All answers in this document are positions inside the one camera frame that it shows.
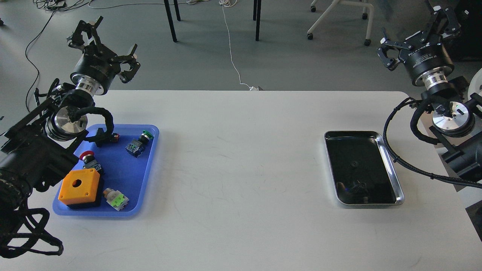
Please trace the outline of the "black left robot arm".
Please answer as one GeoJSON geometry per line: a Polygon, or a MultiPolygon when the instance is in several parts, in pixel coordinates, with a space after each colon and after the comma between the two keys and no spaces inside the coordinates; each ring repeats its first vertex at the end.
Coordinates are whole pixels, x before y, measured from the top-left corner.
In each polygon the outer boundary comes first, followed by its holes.
{"type": "Polygon", "coordinates": [[[82,52],[70,75],[71,83],[55,79],[45,94],[34,92],[37,107],[5,132],[1,151],[1,256],[11,259],[26,252],[60,256],[62,241],[45,229],[50,213],[28,206],[33,190],[46,192],[77,164],[74,151],[81,142],[109,141],[114,122],[105,108],[95,106],[94,96],[104,95],[116,76],[127,84],[140,63],[131,48],[118,55],[98,35],[103,17],[94,23],[79,21],[67,38],[82,52]]]}

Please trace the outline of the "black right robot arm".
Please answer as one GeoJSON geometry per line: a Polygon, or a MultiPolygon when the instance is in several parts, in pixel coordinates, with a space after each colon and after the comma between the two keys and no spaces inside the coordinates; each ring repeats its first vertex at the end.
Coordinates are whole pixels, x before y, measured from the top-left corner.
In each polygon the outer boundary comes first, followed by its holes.
{"type": "Polygon", "coordinates": [[[433,180],[481,188],[481,133],[457,146],[448,141],[448,137],[468,135],[474,129],[476,117],[481,117],[481,96],[471,94],[468,101],[463,99],[463,92],[469,86],[466,78],[447,79],[454,65],[442,41],[460,33],[453,9],[434,7],[426,27],[404,41],[392,41],[385,30],[382,33],[384,38],[377,53],[384,66],[393,71],[403,64],[412,84],[426,88],[420,100],[409,97],[399,103],[384,124],[383,140],[393,161],[433,180]],[[387,140],[387,129],[394,115],[404,106],[415,108],[410,122],[413,135],[432,145],[442,144],[447,149],[442,158],[457,177],[420,170],[393,151],[387,140]]]}

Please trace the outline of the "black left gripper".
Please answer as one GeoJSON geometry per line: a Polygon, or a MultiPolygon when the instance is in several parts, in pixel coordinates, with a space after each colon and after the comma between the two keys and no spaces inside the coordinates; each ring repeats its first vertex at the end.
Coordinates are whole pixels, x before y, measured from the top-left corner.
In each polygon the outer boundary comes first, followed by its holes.
{"type": "Polygon", "coordinates": [[[103,17],[98,17],[94,23],[79,21],[74,32],[67,38],[68,47],[82,51],[70,78],[77,90],[90,95],[104,95],[117,75],[123,84],[129,83],[140,68],[135,51],[137,44],[131,48],[128,55],[118,56],[101,42],[98,36],[98,26],[103,17]],[[122,65],[129,69],[122,70],[122,65]]]}

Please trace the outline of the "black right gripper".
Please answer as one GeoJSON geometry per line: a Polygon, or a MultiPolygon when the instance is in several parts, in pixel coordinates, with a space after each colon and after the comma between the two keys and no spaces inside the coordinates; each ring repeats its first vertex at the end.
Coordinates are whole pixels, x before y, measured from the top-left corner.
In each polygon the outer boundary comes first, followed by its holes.
{"type": "Polygon", "coordinates": [[[452,7],[432,7],[425,30],[417,31],[404,41],[391,40],[385,27],[381,31],[383,38],[377,53],[384,67],[393,71],[403,63],[414,86],[422,86],[422,74],[432,69],[441,69],[445,75],[453,72],[453,62],[444,45],[439,44],[461,35],[461,25],[452,7]]]}

